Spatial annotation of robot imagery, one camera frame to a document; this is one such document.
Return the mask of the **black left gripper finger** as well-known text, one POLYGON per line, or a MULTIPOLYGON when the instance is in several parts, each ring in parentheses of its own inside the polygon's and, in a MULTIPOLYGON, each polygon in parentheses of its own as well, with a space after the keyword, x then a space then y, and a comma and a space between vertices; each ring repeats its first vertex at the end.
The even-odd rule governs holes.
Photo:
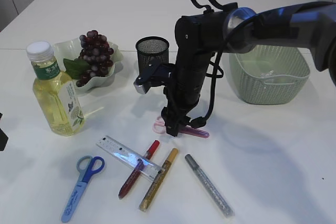
POLYGON ((2 129, 0 129, 0 151, 3 151, 5 149, 7 142, 8 142, 8 136, 2 129))

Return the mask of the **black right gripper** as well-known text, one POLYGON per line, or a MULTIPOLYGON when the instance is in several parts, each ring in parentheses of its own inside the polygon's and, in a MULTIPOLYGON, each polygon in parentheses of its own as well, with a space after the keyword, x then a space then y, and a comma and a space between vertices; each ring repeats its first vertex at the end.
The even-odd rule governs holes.
POLYGON ((191 118, 186 114, 199 102, 200 92, 212 57, 212 52, 200 51, 195 54, 184 50, 177 52, 173 75, 175 84, 172 90, 174 101, 169 101, 162 110, 167 134, 177 137, 180 129, 190 125, 191 118))

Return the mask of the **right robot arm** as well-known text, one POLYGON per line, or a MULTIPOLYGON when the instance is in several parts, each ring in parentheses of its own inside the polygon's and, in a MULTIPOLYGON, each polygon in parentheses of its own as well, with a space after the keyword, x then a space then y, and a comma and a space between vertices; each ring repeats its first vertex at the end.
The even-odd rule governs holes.
POLYGON ((335 3, 310 2, 255 13, 236 3, 221 12, 183 16, 175 25, 178 46, 171 83, 165 85, 167 106, 161 115, 166 131, 206 124, 207 117, 191 120, 188 113, 199 101, 211 58, 224 52, 245 54, 257 45, 307 48, 315 67, 335 78, 335 3))

